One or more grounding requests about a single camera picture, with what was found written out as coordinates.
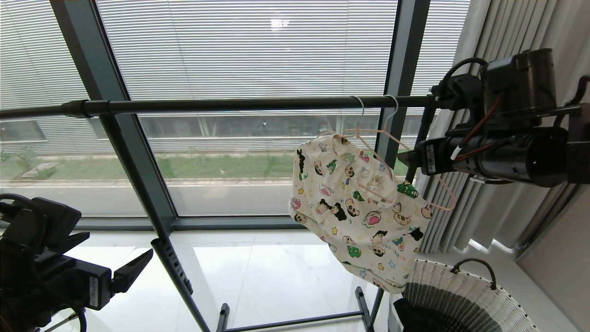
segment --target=road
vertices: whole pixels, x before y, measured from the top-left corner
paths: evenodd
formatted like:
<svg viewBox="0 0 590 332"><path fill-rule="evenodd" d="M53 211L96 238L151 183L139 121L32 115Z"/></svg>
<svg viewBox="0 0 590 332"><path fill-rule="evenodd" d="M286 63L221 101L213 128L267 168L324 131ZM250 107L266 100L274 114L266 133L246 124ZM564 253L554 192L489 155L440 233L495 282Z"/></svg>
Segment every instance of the road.
<svg viewBox="0 0 590 332"><path fill-rule="evenodd" d="M183 216L220 216L252 214L287 214L291 184L169 184L172 200ZM86 217L145 216L135 191L127 184L57 184L37 185L3 183L3 193L26 197L45 197L82 211Z"/></svg>

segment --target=white curtain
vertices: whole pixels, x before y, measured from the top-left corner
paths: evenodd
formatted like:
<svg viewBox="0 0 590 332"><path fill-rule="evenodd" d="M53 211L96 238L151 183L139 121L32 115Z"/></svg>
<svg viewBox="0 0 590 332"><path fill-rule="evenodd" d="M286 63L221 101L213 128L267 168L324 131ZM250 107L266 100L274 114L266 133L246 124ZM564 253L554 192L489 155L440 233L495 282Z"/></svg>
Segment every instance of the white curtain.
<svg viewBox="0 0 590 332"><path fill-rule="evenodd" d="M470 56L491 61L523 50L552 48L557 101L562 105L573 97L578 78L590 73L589 12L590 1L586 0L472 1L455 62ZM476 73L477 69L465 66L457 73ZM440 137L467 118L463 110L441 111L430 135ZM470 239L485 247L493 240L509 248L526 243L539 225L547 225L554 218L576 187L479 184L457 172L442 178L459 196L459 202L451 212L435 209L422 243L423 252L464 249ZM420 175L417 186L427 200L448 204L449 195L435 178Z"/></svg>

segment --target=clothes rack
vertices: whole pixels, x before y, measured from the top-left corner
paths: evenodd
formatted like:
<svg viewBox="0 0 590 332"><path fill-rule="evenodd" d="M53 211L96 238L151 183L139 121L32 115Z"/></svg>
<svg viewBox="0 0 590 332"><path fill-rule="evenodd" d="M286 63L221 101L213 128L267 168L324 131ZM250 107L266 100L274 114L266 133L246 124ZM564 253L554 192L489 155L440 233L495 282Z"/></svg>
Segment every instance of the clothes rack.
<svg viewBox="0 0 590 332"><path fill-rule="evenodd" d="M386 96L358 96L365 108L392 108L395 101ZM417 142L423 141L428 135L430 124L437 109L437 102L431 95L427 96L400 96L396 97L399 108L424 108L422 121L418 131ZM22 109L0 110L0 120L14 118L38 118L46 116L66 115L75 118L92 118L100 115L117 115L123 113L164 113L164 112L219 112L219 111L256 111L256 110L295 110L295 109L354 109L360 108L356 97L290 97L290 98L258 98L258 99L204 99L204 100L141 100L141 101L115 101L115 100L77 100L59 106L35 107ZM415 167L409 167L405 179L412 182L416 174ZM201 315L191 295L193 293L190 282L182 268L179 268L178 259L174 253L168 238L152 241L154 251L162 261L168 276L173 281L193 318L203 332L210 332L203 316ZM355 290L355 296L359 304L357 311L348 313L324 315L319 317L303 318L298 320L281 321L254 326L228 328L227 322L230 314L230 306L224 303L219 312L219 321L216 332L243 332L292 326L296 324L313 323L319 321L336 320L360 316L366 332L374 332L374 323L379 311L384 291L379 288L371 311L368 310L365 294L361 287Z"/></svg>

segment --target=clothes hanger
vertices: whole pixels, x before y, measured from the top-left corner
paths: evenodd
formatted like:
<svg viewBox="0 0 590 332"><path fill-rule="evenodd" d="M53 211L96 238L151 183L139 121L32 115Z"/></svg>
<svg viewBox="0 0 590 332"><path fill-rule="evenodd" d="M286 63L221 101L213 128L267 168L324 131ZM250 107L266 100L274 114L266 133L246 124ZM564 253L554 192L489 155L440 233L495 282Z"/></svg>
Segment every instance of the clothes hanger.
<svg viewBox="0 0 590 332"><path fill-rule="evenodd" d="M399 103L398 100L390 95L385 95L386 97L390 97L391 99L393 99L395 101L395 109L393 111L393 113L391 113L391 115L389 115L385 121L383 122L383 128L382 129L359 129L359 121L360 118L356 121L356 128L355 129L347 129L346 131L355 131L355 135L342 135L342 137L357 137L358 139L360 139L361 142L363 142L363 144L371 151L373 152L374 156L381 162L383 163L383 165L386 166L386 168L389 170L389 175L392 177L392 180L395 182L394 178L395 175L393 175L393 171L391 170L390 167L387 167L387 164L385 163L385 161L369 146L369 144L361 137L360 132L378 132L381 134L386 135L387 137L391 138L394 142L396 142L397 144L400 144L401 146L403 146L404 148L406 148L408 151L412 150L409 146L405 145L404 143L402 143L400 140L398 140L397 138L393 137L393 135L391 135L388 131L387 131L387 122L389 121L389 118L391 118L392 116L394 116L399 108ZM357 96L351 96L356 98L359 102L361 107L363 108L363 111L361 113L361 117L365 114L365 104L363 103L363 101L357 97ZM438 177L438 182L440 182L440 184L450 193L451 196L451 206L450 207L444 207L444 206L440 206L434 203L428 203L428 205L433 206L433 207L438 207L441 210L444 211L452 211L455 209L455 206L457 206L457 196L455 195L455 193L453 193L452 189L449 188L449 186L443 181L443 179L441 178L441 176L439 175ZM371 193L383 198L381 195L377 194L376 192L366 188L365 186L359 185L362 188L370 191Z"/></svg>

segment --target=white sticker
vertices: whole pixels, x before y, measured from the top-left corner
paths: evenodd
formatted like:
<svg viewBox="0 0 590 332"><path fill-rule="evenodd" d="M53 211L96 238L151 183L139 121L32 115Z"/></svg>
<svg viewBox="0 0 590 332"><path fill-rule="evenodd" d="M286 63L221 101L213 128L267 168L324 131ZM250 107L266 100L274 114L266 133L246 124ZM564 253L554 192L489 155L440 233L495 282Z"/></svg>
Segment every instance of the white sticker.
<svg viewBox="0 0 590 332"><path fill-rule="evenodd" d="M426 146L426 165L430 174L437 172L437 167L434 164L434 146L429 144Z"/></svg>
<svg viewBox="0 0 590 332"><path fill-rule="evenodd" d="M95 276L90 277L90 306L98 308L99 306L99 279Z"/></svg>

